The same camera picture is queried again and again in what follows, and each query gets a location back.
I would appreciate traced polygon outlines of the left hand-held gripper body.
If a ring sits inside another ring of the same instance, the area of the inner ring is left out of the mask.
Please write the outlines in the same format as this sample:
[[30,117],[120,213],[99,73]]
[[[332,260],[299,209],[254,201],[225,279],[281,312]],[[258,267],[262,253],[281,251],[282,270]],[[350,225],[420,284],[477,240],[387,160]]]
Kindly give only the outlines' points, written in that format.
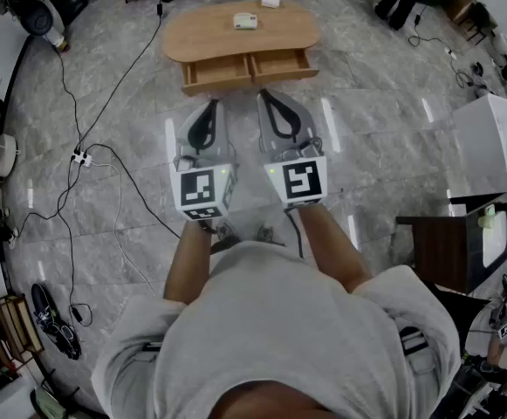
[[229,213],[237,183],[236,151],[227,155],[199,155],[175,147],[170,181],[175,209],[189,221],[205,221]]

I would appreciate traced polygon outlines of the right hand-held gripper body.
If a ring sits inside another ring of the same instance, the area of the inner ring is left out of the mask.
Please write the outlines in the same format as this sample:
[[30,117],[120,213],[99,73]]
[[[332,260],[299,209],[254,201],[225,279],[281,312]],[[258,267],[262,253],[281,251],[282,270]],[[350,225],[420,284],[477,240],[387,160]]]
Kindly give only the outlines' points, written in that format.
[[264,171],[285,209],[321,203],[327,197],[327,158],[319,137],[276,154]]

